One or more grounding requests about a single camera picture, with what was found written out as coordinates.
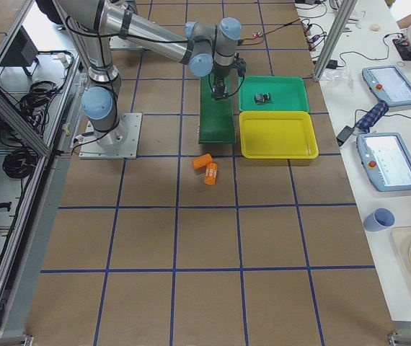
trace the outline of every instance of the orange cylinder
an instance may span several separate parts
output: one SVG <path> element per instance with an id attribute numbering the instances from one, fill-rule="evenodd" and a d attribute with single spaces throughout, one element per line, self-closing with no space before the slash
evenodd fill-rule
<path id="1" fill-rule="evenodd" d="M 212 156 L 210 154 L 204 154 L 198 157 L 195 157 L 191 160 L 193 163 L 193 168 L 198 169 L 201 167 L 205 167 L 212 162 Z"/>
<path id="2" fill-rule="evenodd" d="M 210 164 L 207 164 L 207 167 L 205 168 L 205 177 L 204 177 L 204 182 L 207 185 L 215 184 L 215 181 L 217 179 L 217 171 L 218 171 L 218 164 L 216 164 L 215 162 L 211 162 Z"/>

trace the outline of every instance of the white table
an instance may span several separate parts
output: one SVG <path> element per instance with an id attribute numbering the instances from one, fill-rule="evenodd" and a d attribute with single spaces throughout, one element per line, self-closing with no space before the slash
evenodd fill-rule
<path id="1" fill-rule="evenodd" d="M 297 5 L 297 7 L 309 8 L 310 6 Z M 386 47 L 382 42 L 383 36 L 400 31 L 384 1 L 358 0 L 355 10 L 361 18 L 360 25 L 348 24 L 351 32 L 342 34 L 331 57 L 331 59 L 338 60 L 339 65 L 343 65 L 343 62 L 339 59 L 339 54 L 349 50 L 358 51 L 370 58 L 384 58 L 386 56 Z M 323 6 L 310 10 L 299 9 L 300 16 L 315 17 L 322 13 L 324 13 Z M 334 17 L 334 12 L 328 8 L 328 12 L 323 17 L 310 20 L 328 31 Z M 380 30 L 378 32 L 371 31 L 369 27 L 372 24 L 380 25 Z M 313 34 L 317 33 L 320 33 L 320 30 L 314 27 Z M 390 35 L 385 39 L 390 46 L 389 57 L 386 60 L 369 61 L 356 54 L 343 55 L 347 62 L 343 70 L 344 72 L 345 70 L 349 71 L 349 82 L 320 81 L 324 100 L 336 134 L 345 125 L 353 125 L 355 110 L 370 110 L 378 102 L 363 81 L 361 76 L 362 68 L 402 65 L 401 58 L 392 44 L 393 38 L 397 38 L 397 35 Z M 318 49 L 312 53 L 312 56 L 317 56 L 319 53 L 320 50 Z M 401 69 L 411 81 L 411 62 L 406 61 L 404 64 Z M 411 107 L 393 107 L 387 114 L 394 113 L 402 113 L 411 117 Z M 363 114 L 363 112 L 358 112 L 358 119 Z M 371 131 L 400 133 L 411 153 L 411 120 L 403 117 L 383 117 Z M 361 165 L 355 147 L 354 136 L 348 139 L 341 147 L 340 152 L 361 218 L 364 220 L 375 208 L 388 208 L 395 215 L 395 226 L 411 226 L 411 191 L 377 191 L 369 182 L 366 171 Z M 391 229 L 380 232 L 366 231 L 366 236 L 392 319 L 394 321 L 411 321 L 411 288 L 406 272 L 394 248 Z"/>

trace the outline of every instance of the green tray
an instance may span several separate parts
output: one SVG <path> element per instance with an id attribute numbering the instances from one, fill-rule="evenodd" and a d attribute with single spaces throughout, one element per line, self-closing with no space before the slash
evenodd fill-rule
<path id="1" fill-rule="evenodd" d="M 255 94 L 271 94 L 271 100 L 255 103 Z M 301 110 L 309 112 L 305 83 L 299 77 L 246 76 L 239 90 L 239 109 Z"/>

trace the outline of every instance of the blue joint cap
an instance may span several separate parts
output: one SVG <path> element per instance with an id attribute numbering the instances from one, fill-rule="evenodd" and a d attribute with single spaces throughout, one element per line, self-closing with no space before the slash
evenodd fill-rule
<path id="1" fill-rule="evenodd" d="M 241 23 L 236 18 L 223 18 L 220 22 L 220 30 L 230 40 L 237 41 L 241 37 Z"/>
<path id="2" fill-rule="evenodd" d="M 207 76 L 212 72 L 212 66 L 212 55 L 207 53 L 197 54 L 189 63 L 191 73 L 197 77 Z"/>
<path id="3" fill-rule="evenodd" d="M 81 98 L 82 109 L 92 120 L 107 117 L 111 112 L 113 102 L 111 93 L 100 86 L 86 90 Z"/>
<path id="4" fill-rule="evenodd" d="M 186 22 L 185 24 L 185 36 L 186 38 L 191 38 L 191 34 L 193 33 L 194 26 L 197 22 Z"/>

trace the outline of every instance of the small dark metal object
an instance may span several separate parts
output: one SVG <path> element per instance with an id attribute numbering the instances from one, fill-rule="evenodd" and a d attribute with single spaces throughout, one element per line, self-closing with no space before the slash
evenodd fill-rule
<path id="1" fill-rule="evenodd" d="M 254 101 L 255 103 L 265 103 L 271 100 L 271 94 L 255 94 Z"/>

